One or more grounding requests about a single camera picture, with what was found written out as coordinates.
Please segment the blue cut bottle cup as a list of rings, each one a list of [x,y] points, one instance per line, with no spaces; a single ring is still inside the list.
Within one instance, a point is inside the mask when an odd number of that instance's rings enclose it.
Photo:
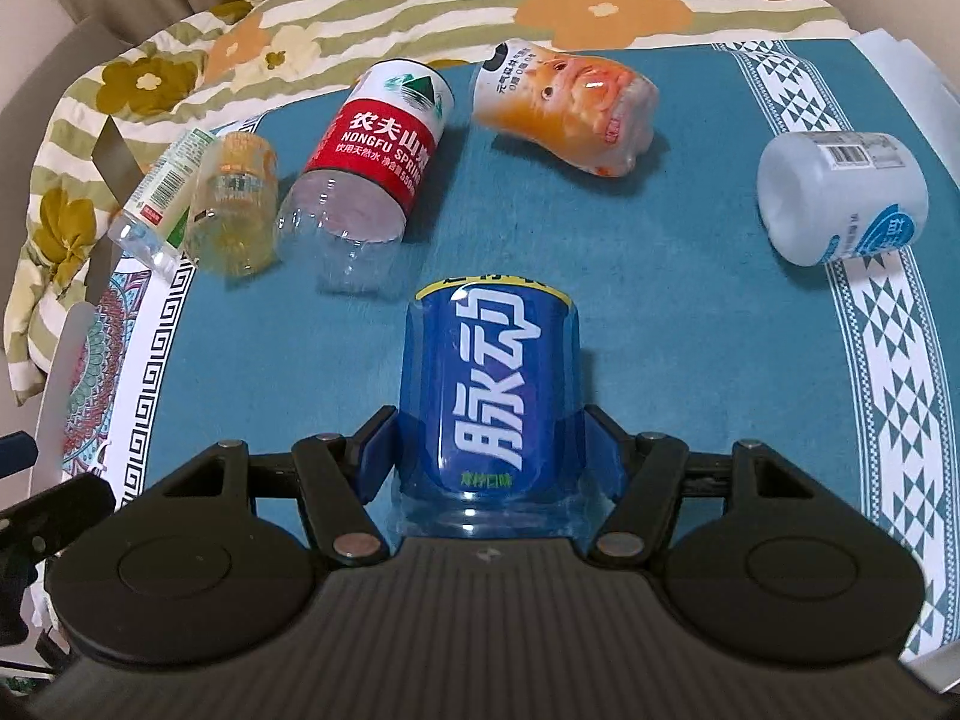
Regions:
[[[578,307],[524,277],[415,294],[398,399],[395,525],[428,538],[579,538],[587,477]]]

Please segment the red label cut bottle cup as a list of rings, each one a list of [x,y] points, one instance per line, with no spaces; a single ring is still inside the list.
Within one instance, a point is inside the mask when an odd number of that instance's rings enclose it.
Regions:
[[[382,288],[454,96],[415,60],[364,70],[325,129],[275,221],[281,260],[312,268],[320,288]]]

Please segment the yellow label cut bottle cup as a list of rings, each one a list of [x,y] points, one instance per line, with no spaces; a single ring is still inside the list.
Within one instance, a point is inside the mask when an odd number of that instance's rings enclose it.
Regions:
[[[228,280],[274,263],[277,155],[257,133],[215,138],[200,163],[185,223],[184,254]]]

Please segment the green label cut bottle cup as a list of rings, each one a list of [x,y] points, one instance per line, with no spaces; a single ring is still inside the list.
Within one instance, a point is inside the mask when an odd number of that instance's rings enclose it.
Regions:
[[[181,261],[185,218],[203,156],[217,141],[205,128],[186,130],[161,154],[107,230],[122,254],[167,283]]]

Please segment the white translucent cut bottle cup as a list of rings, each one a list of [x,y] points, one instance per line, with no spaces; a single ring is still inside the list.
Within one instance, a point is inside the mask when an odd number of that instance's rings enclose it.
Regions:
[[[757,193],[768,241],[797,266],[903,249],[929,216],[918,160],[887,133],[778,135],[761,153]]]

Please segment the orange cartoon cut bottle cup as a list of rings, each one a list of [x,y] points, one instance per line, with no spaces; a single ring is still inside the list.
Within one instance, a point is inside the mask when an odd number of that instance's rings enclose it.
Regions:
[[[633,171],[654,138],[659,90],[639,71],[599,55],[508,39],[475,70],[472,117],[592,176]]]

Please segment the teal patterned table cloth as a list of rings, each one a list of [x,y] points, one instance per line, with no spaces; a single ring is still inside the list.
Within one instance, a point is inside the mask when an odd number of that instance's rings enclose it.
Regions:
[[[122,262],[76,371],[67,472],[120,500],[220,437],[281,449],[348,433],[398,397],[407,305],[475,273],[550,284],[578,306],[584,393],[631,431],[698,449],[774,445],[908,546],[926,601],[907,651],[958,635],[958,188],[861,47],[843,39],[636,50],[656,137],[604,181],[470,118],[473,73],[381,291],[325,294],[306,262],[229,284]],[[755,200],[788,130],[890,133],[931,197],[910,249],[796,268]]]

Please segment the grey headboard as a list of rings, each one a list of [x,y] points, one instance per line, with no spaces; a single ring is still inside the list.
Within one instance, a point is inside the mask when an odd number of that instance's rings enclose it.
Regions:
[[[2,107],[2,298],[26,239],[29,176],[47,124],[65,89],[130,44],[96,20],[76,25]]]

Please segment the floral striped bed quilt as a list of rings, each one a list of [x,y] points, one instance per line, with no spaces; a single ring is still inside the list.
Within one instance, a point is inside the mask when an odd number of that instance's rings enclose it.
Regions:
[[[844,37],[827,0],[218,0],[167,15],[53,92],[16,190],[16,266],[3,358],[16,401],[36,397],[89,255],[119,210],[94,167],[114,124],[140,166],[189,127],[217,127],[351,85],[379,59],[433,67],[506,37],[566,50],[647,49],[766,37]]]

